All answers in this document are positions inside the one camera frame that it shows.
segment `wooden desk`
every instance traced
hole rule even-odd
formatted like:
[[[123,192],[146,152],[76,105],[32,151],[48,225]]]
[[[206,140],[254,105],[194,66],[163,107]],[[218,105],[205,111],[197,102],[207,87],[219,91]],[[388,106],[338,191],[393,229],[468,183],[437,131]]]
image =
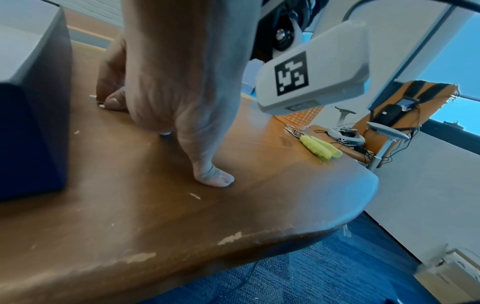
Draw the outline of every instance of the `wooden desk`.
[[[0,203],[2,304],[135,303],[308,246],[377,189],[360,164],[318,160],[247,99],[214,158],[235,183],[204,186],[174,136],[97,107],[104,51],[72,45],[68,187]]]

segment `window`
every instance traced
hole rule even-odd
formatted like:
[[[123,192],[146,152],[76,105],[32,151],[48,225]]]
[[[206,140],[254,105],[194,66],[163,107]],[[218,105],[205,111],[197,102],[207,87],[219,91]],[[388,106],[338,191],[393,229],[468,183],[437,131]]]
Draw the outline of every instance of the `window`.
[[[418,79],[459,85],[460,97],[431,119],[480,135],[480,14],[473,15]]]

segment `power cord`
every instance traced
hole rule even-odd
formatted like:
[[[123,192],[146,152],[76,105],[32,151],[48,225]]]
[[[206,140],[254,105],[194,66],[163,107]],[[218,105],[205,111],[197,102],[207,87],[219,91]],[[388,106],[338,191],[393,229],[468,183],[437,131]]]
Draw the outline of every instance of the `power cord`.
[[[251,271],[250,271],[250,274],[249,274],[237,287],[232,288],[232,289],[230,289],[230,290],[227,291],[227,292],[224,292],[224,293],[222,293],[222,294],[217,295],[217,296],[214,297],[210,302],[208,302],[208,304],[213,304],[213,303],[215,303],[218,299],[223,298],[223,297],[225,297],[225,296],[233,293],[234,291],[242,288],[243,286],[245,286],[245,284],[247,284],[247,283],[250,281],[250,278],[252,277],[253,273],[255,272],[255,269],[257,268],[257,265],[259,264],[260,261],[261,261],[261,260],[258,260],[258,261],[255,262],[255,264],[253,265],[253,268],[252,268]]]
[[[359,7],[375,0],[360,0],[355,3],[344,15],[343,21],[347,21],[352,13]],[[446,3],[454,7],[459,7],[476,13],[480,13],[480,5],[467,0],[431,0],[435,2]]]

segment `blue carpet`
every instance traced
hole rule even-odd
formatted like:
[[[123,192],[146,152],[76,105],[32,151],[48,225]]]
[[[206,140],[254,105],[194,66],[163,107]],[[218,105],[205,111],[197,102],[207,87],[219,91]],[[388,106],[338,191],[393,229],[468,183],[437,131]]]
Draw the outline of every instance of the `blue carpet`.
[[[418,262],[362,214],[313,246],[261,260],[248,283],[215,303],[360,304],[399,298],[403,304],[438,304],[413,277]],[[207,304],[235,288],[253,264],[191,282],[140,304]]]

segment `finger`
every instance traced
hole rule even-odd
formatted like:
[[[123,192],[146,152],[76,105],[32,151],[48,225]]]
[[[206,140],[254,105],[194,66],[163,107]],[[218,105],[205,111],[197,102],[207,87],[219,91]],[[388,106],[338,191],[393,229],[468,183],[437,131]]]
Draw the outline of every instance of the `finger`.
[[[127,101],[125,99],[125,87],[122,87],[111,95],[109,95],[103,104],[107,110],[122,111],[127,109]]]
[[[112,41],[100,62],[96,84],[98,101],[104,102],[109,95],[125,85],[126,49],[123,33],[120,33]]]

